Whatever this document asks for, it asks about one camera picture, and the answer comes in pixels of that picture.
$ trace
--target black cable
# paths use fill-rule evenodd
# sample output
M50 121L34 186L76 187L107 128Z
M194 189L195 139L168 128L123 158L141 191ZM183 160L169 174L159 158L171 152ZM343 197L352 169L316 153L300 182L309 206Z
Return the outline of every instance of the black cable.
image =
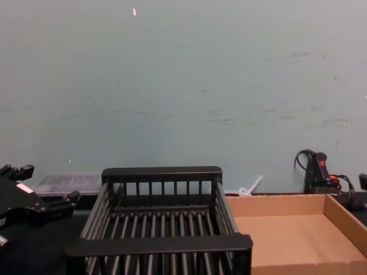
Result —
M303 149L303 150L300 150L297 155L296 155L296 158L295 158L295 162L298 163L299 167L304 169L307 173L311 174L311 175L314 175L313 172L307 170L307 168L305 166L302 165L302 163L299 161L299 156L301 154L305 154L307 155L307 157L309 158L310 156L312 156L313 154L316 154L314 151L310 150L310 149Z
M347 206L351 206L353 201L354 201L354 193L355 193L355 190L354 190L354 186L353 184L350 182L349 178L345 175L338 175L339 178L345 180L346 182L348 182L348 186L349 186L349 189L348 189L348 198L346 200L346 205Z

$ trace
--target black power tool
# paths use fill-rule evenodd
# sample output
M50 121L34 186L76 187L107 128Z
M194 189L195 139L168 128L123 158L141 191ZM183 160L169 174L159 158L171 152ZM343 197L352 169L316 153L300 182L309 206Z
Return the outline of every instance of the black power tool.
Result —
M304 167L299 161L299 156L302 154L308 158L307 167ZM301 150L297 153L295 162L306 171L304 193L330 194L350 211L367 209L366 203L354 197L354 187L347 176L329 174L326 168L326 159L325 153L316 153L310 149ZM348 192L342 191L339 179L343 179L348 183Z

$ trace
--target cardboard box flap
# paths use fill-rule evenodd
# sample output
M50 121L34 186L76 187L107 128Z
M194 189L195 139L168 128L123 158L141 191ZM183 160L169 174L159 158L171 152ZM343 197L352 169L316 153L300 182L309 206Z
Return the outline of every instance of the cardboard box flap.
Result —
M326 196L324 215L350 239L367 258L367 228L331 196Z

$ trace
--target cardboard box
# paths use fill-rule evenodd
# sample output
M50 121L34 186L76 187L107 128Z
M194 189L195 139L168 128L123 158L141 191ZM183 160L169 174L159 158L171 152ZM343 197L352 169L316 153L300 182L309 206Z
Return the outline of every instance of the cardboard box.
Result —
M227 198L252 275L367 275L367 228L329 195Z

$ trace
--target white label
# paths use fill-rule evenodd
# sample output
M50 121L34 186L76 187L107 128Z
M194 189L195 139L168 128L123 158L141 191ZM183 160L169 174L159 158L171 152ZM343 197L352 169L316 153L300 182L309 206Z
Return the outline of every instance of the white label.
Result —
M17 184L17 187L19 187L23 191L26 191L28 194L33 193L33 190L29 188L28 186L25 186L23 183Z
M3 226L6 222L6 218L0 219L0 227Z

